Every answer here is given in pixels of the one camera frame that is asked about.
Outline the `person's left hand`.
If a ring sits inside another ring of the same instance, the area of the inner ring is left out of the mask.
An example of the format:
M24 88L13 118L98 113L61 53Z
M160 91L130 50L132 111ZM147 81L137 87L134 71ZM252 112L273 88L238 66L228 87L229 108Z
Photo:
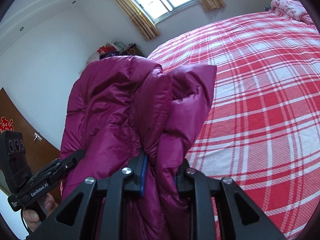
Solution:
M49 216L57 207L58 204L55 202L54 197L50 193L47 193L46 196L43 197L38 210L24 209L22 211L22 217L28 230L34 232L40 225L41 215L45 214Z

